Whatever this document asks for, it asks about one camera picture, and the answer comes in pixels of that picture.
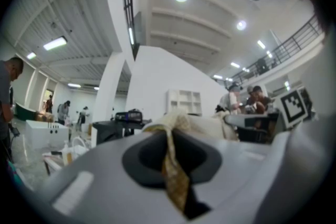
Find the white cabinet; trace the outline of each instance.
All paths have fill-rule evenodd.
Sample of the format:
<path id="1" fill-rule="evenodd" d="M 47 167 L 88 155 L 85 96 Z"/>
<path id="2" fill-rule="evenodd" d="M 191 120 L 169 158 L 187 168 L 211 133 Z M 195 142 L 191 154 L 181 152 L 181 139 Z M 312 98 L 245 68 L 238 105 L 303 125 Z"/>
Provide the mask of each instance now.
<path id="1" fill-rule="evenodd" d="M 167 92 L 167 109 L 181 109 L 189 114 L 202 116 L 201 94 L 199 92 L 184 90 L 169 90 Z"/>

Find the white table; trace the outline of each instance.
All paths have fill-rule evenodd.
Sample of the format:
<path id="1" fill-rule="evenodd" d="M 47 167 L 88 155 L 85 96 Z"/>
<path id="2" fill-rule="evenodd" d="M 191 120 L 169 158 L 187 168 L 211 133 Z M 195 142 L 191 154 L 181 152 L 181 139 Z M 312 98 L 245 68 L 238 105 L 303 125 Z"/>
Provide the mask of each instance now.
<path id="1" fill-rule="evenodd" d="M 26 121 L 26 136 L 34 149 L 62 147 L 69 140 L 69 128 L 55 122 Z"/>

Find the white column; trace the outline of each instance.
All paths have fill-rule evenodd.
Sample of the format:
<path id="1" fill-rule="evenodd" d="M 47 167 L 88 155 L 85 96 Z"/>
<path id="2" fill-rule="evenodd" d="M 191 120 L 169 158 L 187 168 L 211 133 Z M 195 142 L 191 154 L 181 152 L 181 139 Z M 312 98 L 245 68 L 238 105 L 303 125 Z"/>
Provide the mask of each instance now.
<path id="1" fill-rule="evenodd" d="M 114 98 L 116 97 L 120 74 L 125 63 L 122 52 L 114 52 L 105 67 L 104 74 L 99 84 L 96 102 L 94 104 L 92 121 L 108 121 L 112 115 Z M 97 144 L 97 129 L 92 128 L 91 146 Z"/>
<path id="2" fill-rule="evenodd" d="M 262 90 L 264 96 L 268 97 L 268 92 L 267 92 L 266 86 L 264 84 L 259 84 L 258 86 L 261 87 L 261 90 Z"/>
<path id="3" fill-rule="evenodd" d="M 35 69 L 32 77 L 30 78 L 30 82 L 29 82 L 28 89 L 26 92 L 26 98 L 25 98 L 25 104 L 24 104 L 25 107 L 29 107 L 29 104 L 30 104 L 30 101 L 32 99 L 32 95 L 35 89 L 38 73 L 39 73 L 39 69 L 37 68 Z"/>
<path id="4" fill-rule="evenodd" d="M 45 94 L 45 92 L 47 90 L 47 87 L 48 87 L 48 84 L 49 84 L 49 80 L 50 80 L 50 78 L 47 77 L 47 79 L 46 79 L 46 81 L 45 81 L 45 83 L 43 85 L 43 89 L 42 89 L 42 93 L 41 93 L 41 98 L 40 98 L 40 103 L 39 103 L 39 106 L 38 106 L 39 111 L 41 111 L 42 108 L 43 108 L 43 97 L 44 97 L 44 94 Z"/>

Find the cloth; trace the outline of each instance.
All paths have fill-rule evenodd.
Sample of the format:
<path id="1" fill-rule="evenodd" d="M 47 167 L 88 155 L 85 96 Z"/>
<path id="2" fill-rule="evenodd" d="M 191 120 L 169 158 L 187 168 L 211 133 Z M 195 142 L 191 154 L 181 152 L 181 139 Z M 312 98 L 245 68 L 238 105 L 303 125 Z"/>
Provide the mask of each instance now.
<path id="1" fill-rule="evenodd" d="M 238 100 L 236 95 L 233 92 L 229 92 L 225 94 L 219 101 L 219 105 L 223 109 L 227 109 L 231 112 L 231 114 L 237 114 L 238 110 L 237 109 L 232 109 L 232 105 L 237 104 Z"/>
<path id="2" fill-rule="evenodd" d="M 58 118 L 58 123 L 59 123 L 59 124 L 62 124 L 62 125 L 65 125 L 65 121 L 64 121 L 64 120 L 61 120 L 60 118 Z"/>
<path id="3" fill-rule="evenodd" d="M 5 62 L 0 61 L 0 140 L 5 139 L 8 132 L 8 123 L 5 121 L 2 104 L 9 104 L 10 77 Z"/>
<path id="4" fill-rule="evenodd" d="M 65 104 L 61 104 L 58 110 L 58 118 L 60 120 L 65 120 L 69 113 L 69 107 L 65 107 Z"/>
<path id="5" fill-rule="evenodd" d="M 172 131 L 173 129 L 178 129 L 183 132 L 206 135 L 206 130 L 197 125 L 195 121 L 191 121 L 191 117 L 192 116 L 187 115 L 184 111 L 176 109 L 158 121 L 150 123 L 143 128 L 143 132 L 153 132 L 156 130 L 164 130 L 166 132 L 167 152 L 162 164 L 162 174 L 165 178 L 166 192 L 169 199 L 182 213 L 185 213 L 186 201 L 188 196 L 191 195 L 191 182 L 176 159 Z M 227 137 L 227 135 L 223 135 L 222 137 L 237 140 L 237 138 L 233 137 L 234 131 L 232 128 L 231 131 L 232 133 L 229 137 Z"/>

